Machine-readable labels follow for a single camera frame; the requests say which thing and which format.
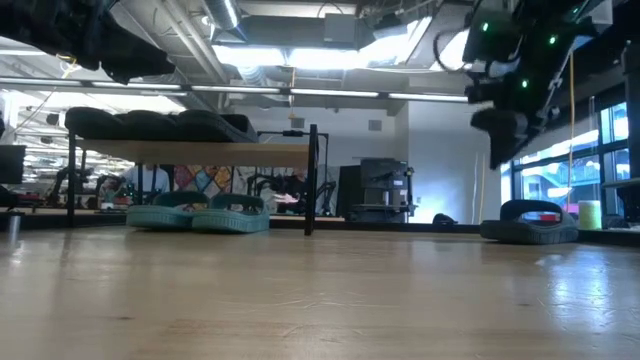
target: wooden shelf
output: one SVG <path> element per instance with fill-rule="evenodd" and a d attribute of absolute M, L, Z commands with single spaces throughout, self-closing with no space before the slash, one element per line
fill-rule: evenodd
<path fill-rule="evenodd" d="M 175 141 L 78 140 L 85 150 L 140 163 L 174 165 L 302 167 L 308 145 Z"/>

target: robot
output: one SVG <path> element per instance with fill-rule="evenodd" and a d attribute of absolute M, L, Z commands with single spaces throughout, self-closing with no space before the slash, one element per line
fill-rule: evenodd
<path fill-rule="evenodd" d="M 603 0 L 521 0 L 512 14 L 480 8 L 477 0 L 465 19 L 469 37 L 462 60 L 484 63 L 484 71 L 450 69 L 473 81 L 465 93 L 469 103 L 492 102 L 476 112 L 471 126 L 491 139 L 490 167 L 511 160 L 531 140 L 560 123 L 560 111 L 551 104 L 560 87 L 562 72 L 580 36 L 595 37 L 588 14 Z"/>

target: desk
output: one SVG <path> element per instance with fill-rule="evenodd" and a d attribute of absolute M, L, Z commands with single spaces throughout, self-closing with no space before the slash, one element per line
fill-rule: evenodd
<path fill-rule="evenodd" d="M 138 183 L 142 184 L 142 164 L 307 167 L 312 179 L 307 193 L 305 235 L 313 233 L 318 175 L 318 126 L 311 125 L 309 144 L 208 143 L 180 141 L 80 140 L 69 133 L 69 199 L 75 199 L 76 147 L 135 162 Z M 138 201 L 142 187 L 138 189 Z M 69 201 L 67 222 L 74 226 L 74 201 Z"/>

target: white wall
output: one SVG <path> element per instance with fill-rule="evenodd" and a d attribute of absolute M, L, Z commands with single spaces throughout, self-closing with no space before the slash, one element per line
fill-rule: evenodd
<path fill-rule="evenodd" d="M 395 119 L 395 158 L 409 161 L 409 103 L 402 107 Z"/>
<path fill-rule="evenodd" d="M 414 201 L 419 206 L 413 222 L 430 223 L 445 213 L 461 224 L 471 224 L 474 204 L 475 166 L 478 223 L 482 193 L 482 156 L 485 187 L 482 220 L 500 213 L 500 172 L 489 170 L 489 137 L 472 129 L 471 115 L 477 107 L 467 104 L 409 104 L 409 163 L 414 167 Z"/>
<path fill-rule="evenodd" d="M 236 113 L 245 114 L 251 119 L 256 131 L 283 131 L 291 129 L 290 110 L 271 108 L 261 110 L 256 107 L 236 107 Z M 329 134 L 329 166 L 358 165 L 365 157 L 394 157 L 395 125 L 394 118 L 387 116 L 385 110 L 360 110 L 323 108 L 294 109 L 296 117 L 303 117 L 305 131 L 309 125 L 317 124 L 318 131 Z M 382 131 L 369 131 L 369 120 L 382 120 Z M 263 135 L 261 141 L 269 138 Z M 273 143 L 307 143 L 306 138 L 274 137 Z M 324 152 L 320 163 L 324 163 Z"/>
<path fill-rule="evenodd" d="M 345 109 L 335 113 L 301 108 L 294 113 L 306 118 L 306 130 L 315 123 L 320 132 L 330 134 L 331 167 L 358 165 L 364 157 L 408 160 L 416 171 L 414 201 L 420 200 L 414 222 L 430 223 L 436 213 L 442 212 L 461 224 L 470 224 L 476 154 L 479 156 L 476 217 L 480 206 L 482 154 L 486 159 L 483 219 L 497 219 L 501 205 L 500 173 L 488 169 L 488 135 L 469 125 L 476 110 L 466 104 L 414 102 L 401 109 L 396 118 L 388 117 L 383 110 Z M 236 113 L 249 116 L 256 130 L 290 129 L 289 109 L 263 111 L 238 107 Z M 368 131 L 371 119 L 383 120 L 382 132 Z M 271 141 L 302 143 L 307 140 L 273 138 Z"/>

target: black cable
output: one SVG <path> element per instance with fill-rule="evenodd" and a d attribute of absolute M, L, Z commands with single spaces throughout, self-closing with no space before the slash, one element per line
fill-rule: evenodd
<path fill-rule="evenodd" d="M 459 69 L 452 69 L 450 67 L 448 67 L 447 65 L 445 65 L 442 60 L 440 59 L 440 49 L 438 48 L 438 41 L 440 41 L 440 37 L 444 34 L 457 34 L 460 31 L 463 31 L 464 28 L 462 29 L 455 29 L 455 30 L 442 30 L 439 33 L 436 34 L 435 38 L 433 39 L 433 55 L 436 58 L 436 62 L 438 63 L 438 65 L 440 65 L 440 67 L 442 68 L 442 70 L 448 72 L 448 73 L 461 73 L 461 72 L 466 72 L 463 70 L 464 66 L 459 68 Z"/>
<path fill-rule="evenodd" d="M 471 19 L 473 19 L 473 17 L 476 16 L 476 13 L 478 12 L 478 9 L 480 8 L 480 4 L 482 4 L 482 1 L 483 0 L 477 0 L 475 2 L 475 4 L 473 4 L 473 9 L 471 9 L 470 18 L 468 18 L 469 21 L 471 21 Z"/>
<path fill-rule="evenodd" d="M 320 17 L 320 12 L 322 11 L 322 9 L 324 9 L 325 6 L 327 6 L 327 4 L 331 4 L 333 5 L 336 9 L 338 9 L 338 11 L 340 11 L 340 14 L 344 14 L 344 11 L 342 11 L 342 9 L 340 8 L 340 6 L 336 5 L 336 3 L 334 3 L 333 1 L 325 1 L 324 3 L 322 3 L 322 5 L 320 6 L 320 9 L 318 9 L 318 14 L 316 14 L 316 17 Z"/>

